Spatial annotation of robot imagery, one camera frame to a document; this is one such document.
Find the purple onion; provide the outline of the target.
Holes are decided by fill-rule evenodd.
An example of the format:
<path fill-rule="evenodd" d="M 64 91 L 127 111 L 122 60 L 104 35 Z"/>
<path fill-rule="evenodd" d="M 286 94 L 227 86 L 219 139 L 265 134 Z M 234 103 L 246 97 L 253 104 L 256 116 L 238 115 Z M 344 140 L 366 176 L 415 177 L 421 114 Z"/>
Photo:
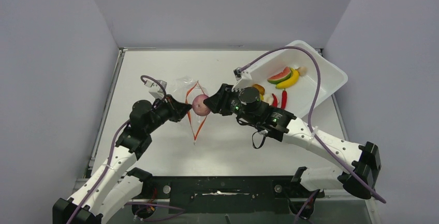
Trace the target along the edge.
<path fill-rule="evenodd" d="M 209 96 L 206 94 L 201 94 L 194 98 L 192 102 L 192 109 L 195 114 L 199 116 L 207 116 L 210 114 L 211 110 L 204 104 L 204 100 L 208 98 Z"/>

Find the clear zip top bag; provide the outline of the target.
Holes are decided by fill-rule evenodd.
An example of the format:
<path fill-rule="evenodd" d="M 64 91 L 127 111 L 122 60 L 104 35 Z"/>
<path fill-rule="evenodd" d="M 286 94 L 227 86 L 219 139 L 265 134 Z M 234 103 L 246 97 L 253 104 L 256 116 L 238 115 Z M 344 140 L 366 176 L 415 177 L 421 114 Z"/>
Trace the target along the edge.
<path fill-rule="evenodd" d="M 192 103 L 199 95 L 209 95 L 207 89 L 203 87 L 199 80 L 188 76 L 172 80 L 167 86 L 167 92 L 179 102 L 187 103 L 192 107 Z M 200 138 L 200 133 L 205 125 L 207 116 L 200 116 L 191 108 L 186 117 L 179 124 L 183 127 L 186 139 L 194 145 Z"/>

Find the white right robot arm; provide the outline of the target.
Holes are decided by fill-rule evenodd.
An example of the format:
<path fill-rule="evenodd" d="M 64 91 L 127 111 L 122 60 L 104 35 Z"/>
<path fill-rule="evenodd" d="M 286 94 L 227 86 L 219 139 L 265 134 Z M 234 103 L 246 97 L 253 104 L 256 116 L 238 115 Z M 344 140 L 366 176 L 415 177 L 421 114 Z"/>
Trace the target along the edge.
<path fill-rule="evenodd" d="M 287 110 L 262 101 L 259 91 L 253 87 L 233 91 L 232 85 L 222 84 L 204 103 L 213 113 L 236 115 L 240 125 L 254 127 L 264 137 L 302 147 L 333 163 L 341 169 L 335 176 L 336 185 L 351 195 L 361 199 L 378 198 L 375 184 L 381 160 L 374 143 L 349 142 L 321 131 Z"/>

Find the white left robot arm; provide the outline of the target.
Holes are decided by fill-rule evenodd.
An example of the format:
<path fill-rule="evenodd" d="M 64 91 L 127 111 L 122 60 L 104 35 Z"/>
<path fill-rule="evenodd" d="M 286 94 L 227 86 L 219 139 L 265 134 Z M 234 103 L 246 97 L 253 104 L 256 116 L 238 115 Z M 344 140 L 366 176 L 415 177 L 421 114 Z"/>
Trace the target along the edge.
<path fill-rule="evenodd" d="M 113 136 L 107 159 L 68 199 L 56 201 L 52 222 L 107 223 L 152 178 L 151 173 L 132 168 L 151 144 L 151 133 L 167 121 L 181 121 L 192 108 L 169 94 L 154 102 L 135 102 L 129 119 Z"/>

